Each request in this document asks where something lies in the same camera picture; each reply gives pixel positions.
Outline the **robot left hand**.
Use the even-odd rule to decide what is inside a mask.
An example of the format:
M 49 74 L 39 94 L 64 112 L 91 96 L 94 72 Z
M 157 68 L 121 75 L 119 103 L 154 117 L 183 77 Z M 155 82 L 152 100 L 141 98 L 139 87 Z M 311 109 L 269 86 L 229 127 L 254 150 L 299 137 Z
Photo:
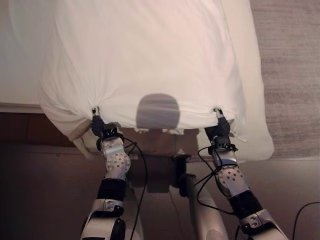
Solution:
M 102 137 L 104 132 L 108 130 L 107 125 L 100 116 L 100 109 L 98 106 L 92 108 L 91 130 L 97 137 Z

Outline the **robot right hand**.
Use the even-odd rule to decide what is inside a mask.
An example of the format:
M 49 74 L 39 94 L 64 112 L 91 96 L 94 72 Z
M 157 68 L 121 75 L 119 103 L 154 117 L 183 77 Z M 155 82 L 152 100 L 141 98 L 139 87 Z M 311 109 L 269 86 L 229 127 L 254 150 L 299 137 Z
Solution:
M 220 108 L 214 108 L 213 111 L 217 116 L 217 125 L 206 127 L 204 129 L 210 141 L 215 137 L 228 137 L 231 130 L 230 124 L 225 118 L 223 111 Z

